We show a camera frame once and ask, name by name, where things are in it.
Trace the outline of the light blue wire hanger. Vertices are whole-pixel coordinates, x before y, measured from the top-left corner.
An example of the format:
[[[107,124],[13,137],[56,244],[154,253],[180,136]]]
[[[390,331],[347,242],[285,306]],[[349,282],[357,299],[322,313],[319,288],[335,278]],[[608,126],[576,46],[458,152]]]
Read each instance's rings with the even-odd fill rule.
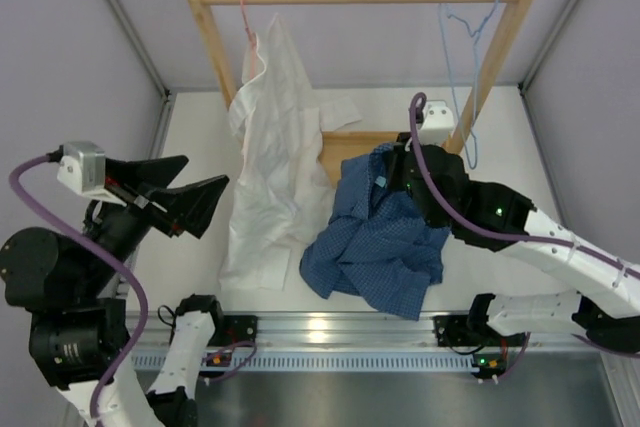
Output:
[[[479,157],[478,139],[473,127],[478,114],[478,95],[475,93],[475,89],[478,87],[479,74],[481,70],[481,62],[480,62],[480,56],[479,56],[479,42],[482,39],[487,23],[494,16],[494,13],[497,10],[499,2],[500,0],[493,0],[492,7],[476,27],[473,27],[468,19],[457,15],[454,12],[454,10],[451,8],[451,5],[448,3],[440,3],[437,9],[438,26],[439,26],[442,49],[443,49],[444,59],[446,64],[447,79],[448,79],[451,96],[453,100],[454,113],[457,120],[457,126],[462,128],[463,134],[469,134],[472,140],[473,154],[470,154],[468,140],[464,140],[462,145],[464,156],[467,161],[467,165],[471,170],[475,170],[477,168],[478,157]],[[462,119],[462,114],[461,114],[459,103],[456,96],[455,82],[454,82],[454,69],[452,66],[451,56],[449,54],[449,48],[448,48],[448,34],[447,34],[447,28],[446,28],[446,20],[454,20],[460,23],[461,25],[463,25],[466,30],[467,36],[469,37],[471,42],[471,52],[473,55],[474,70],[473,70],[473,76],[472,76],[472,90],[471,90],[472,119],[470,121],[464,121]]]

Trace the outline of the blue checkered shirt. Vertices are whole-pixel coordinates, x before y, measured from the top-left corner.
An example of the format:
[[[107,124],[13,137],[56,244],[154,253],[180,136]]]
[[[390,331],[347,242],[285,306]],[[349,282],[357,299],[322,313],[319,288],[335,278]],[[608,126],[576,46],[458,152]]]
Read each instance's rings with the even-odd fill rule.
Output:
[[[305,249],[299,273],[323,299],[344,293],[416,321],[428,288],[443,281],[450,231],[429,227],[406,192],[389,190],[390,150],[381,144],[342,163],[328,225]]]

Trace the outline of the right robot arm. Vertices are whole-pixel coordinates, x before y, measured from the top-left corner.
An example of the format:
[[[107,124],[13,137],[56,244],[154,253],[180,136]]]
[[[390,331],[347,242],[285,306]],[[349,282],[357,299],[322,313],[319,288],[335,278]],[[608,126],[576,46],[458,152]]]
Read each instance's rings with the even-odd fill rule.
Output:
[[[387,184],[409,196],[428,226],[447,228],[469,246],[524,262],[568,287],[556,294],[476,295],[465,320],[472,341],[561,333],[638,357],[638,265],[575,235],[516,190],[471,179],[459,156],[409,141],[401,134],[384,153]]]

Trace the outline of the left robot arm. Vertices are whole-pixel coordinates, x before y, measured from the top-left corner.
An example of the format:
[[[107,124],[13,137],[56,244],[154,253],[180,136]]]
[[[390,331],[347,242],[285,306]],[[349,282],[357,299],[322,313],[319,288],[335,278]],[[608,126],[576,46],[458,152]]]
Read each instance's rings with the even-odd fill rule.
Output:
[[[125,301],[105,296],[104,289],[121,276],[141,291],[126,261],[149,231],[201,237],[228,177],[174,187],[187,164],[183,155],[120,161],[68,145],[32,160],[42,164],[56,165],[58,180],[89,204],[83,228],[75,229],[26,191],[21,178],[27,164],[10,175],[12,190],[44,220],[16,232],[1,249],[5,300],[31,317],[31,358],[89,426],[196,425],[204,354],[226,333],[216,297],[193,294],[179,303],[165,361],[143,389],[131,353],[145,323],[128,329]]]

